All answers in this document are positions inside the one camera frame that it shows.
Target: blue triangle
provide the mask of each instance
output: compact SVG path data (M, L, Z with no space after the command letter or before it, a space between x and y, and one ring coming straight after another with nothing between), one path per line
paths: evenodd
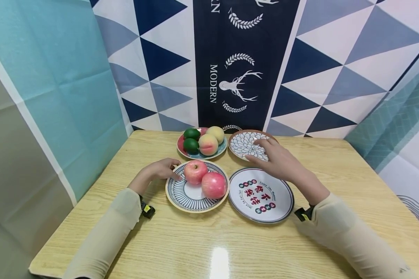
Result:
M307 0L297 36L371 6L367 0Z
M296 38L282 83L312 76L340 65L339 62Z
M90 0L90 4L92 5L92 8L98 3L99 0Z
M346 64L419 42L419 34L375 6Z
M137 127L137 126L132 125L132 128L133 128L134 131L137 131L137 130L143 130L144 131L144 129L141 129L140 127Z
M354 71L343 67L323 105L330 105L360 96L368 96L385 92Z
M321 107L317 115L310 124L307 133L335 129L336 127L345 127L355 125L353 121L344 118L338 114L334 114L327 108Z
M133 122L137 121L146 117L150 117L151 115L156 114L156 112L150 111L139 105L129 102L128 100L122 98L124 108L127 111L128 119Z
M133 5L140 35L186 8L176 0L133 0Z
M147 82L147 80L139 77L136 73L133 73L118 64L110 63L110 69L112 70L113 79L115 79L120 94Z
M188 59L176 55L143 38L141 38L141 46L149 80L153 80L189 62Z
M185 96L177 91L169 89L151 82L151 89L154 95L155 104L158 112L180 105L181 103L192 100L191 97Z
M267 132L274 136L285 136L285 137L294 137L294 136L299 136L303 134L273 119L271 119L270 122L268 123Z
M276 117L292 112L298 112L306 109L318 108L320 105L301 96L300 94L280 86L278 95L276 96L275 105L273 107L272 116Z
M163 131L175 131L175 132L182 132L189 127L192 127L189 124L183 123L182 121L178 121L174 118L167 117L166 115L158 114L160 117L160 123Z
M134 32L113 20L99 17L98 15L95 17L97 18L101 35L105 38L104 46L106 47L107 57L110 57L113 53L138 38L138 35Z

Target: beige sleeve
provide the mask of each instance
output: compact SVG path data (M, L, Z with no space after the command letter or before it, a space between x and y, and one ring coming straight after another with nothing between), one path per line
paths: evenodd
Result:
M140 197L126 188L119 192L68 265L63 279L103 279L141 214Z
M333 194L315 206L312 222L297 225L304 234L345 257L363 279L417 278L403 258Z

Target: lime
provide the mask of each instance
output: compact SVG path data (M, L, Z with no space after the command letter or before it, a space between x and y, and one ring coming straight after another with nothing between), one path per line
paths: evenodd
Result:
M194 129L193 127L190 127L189 129L186 129L186 131L183 133L184 139L187 138L193 138L195 140L199 139L200 132L197 129Z
M193 138L187 138L183 142L183 148L190 154L199 152L199 143Z

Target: table surface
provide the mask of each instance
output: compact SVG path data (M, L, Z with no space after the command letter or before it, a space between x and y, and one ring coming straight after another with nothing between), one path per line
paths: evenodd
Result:
M62 277L116 194L142 167L165 157L186 161L175 147L179 135L134 132L31 262L30 272ZM419 221L349 143L341 139L276 139L419 276ZM229 150L212 161L229 176L248 166ZM291 187L295 209L307 208L301 193ZM109 279L358 278L341 256L300 235L290 220L273 225L254 223L236 212L228 199L205 214L187 214L169 203L165 180L153 182L144 199L156 208L156 214L151 220L140 218L116 256Z

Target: plate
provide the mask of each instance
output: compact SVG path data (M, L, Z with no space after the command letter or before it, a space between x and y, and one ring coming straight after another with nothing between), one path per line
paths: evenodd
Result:
M206 132L206 130L207 130L206 127L196 127L196 129L199 132L201 132L202 129L204 129L204 132ZM184 150L183 142L184 142L184 137L183 137L183 134L182 134L177 140L177 150L179 150L181 155L185 156L186 158L193 159L193 160L207 160L207 159L216 158L217 156L221 155L225 151L225 149L227 149L227 145L228 145L227 138L224 137L223 142L221 144L219 144L217 152L215 154L211 155L211 156L206 156L206 155L203 155L200 152L197 153L197 154L189 154L188 152L186 152Z
M230 177L230 202L240 214L258 223L287 218L295 204L292 189L258 168L244 168Z
M204 161L205 165L208 167L208 171L214 171L222 174L225 178L225 185L227 186L227 191L225 196L218 200L208 199L202 192L200 185L191 185L184 178L184 167L187 163L179 165L174 169L174 172L177 173L180 177L183 178L182 181L177 181L175 179L169 178L166 180L166 196L168 200L178 209L189 212L189 213L204 213L211 211L221 205L221 203L227 198L229 193L229 183L228 176L222 170L221 167L214 164L210 161Z
M234 155L244 161L248 161L245 158L245 155L252 155L267 162L268 156L265 154L265 149L253 144L254 141L260 138L272 138L276 140L272 135L266 132L258 130L242 130L231 135L230 140L228 141L228 146Z

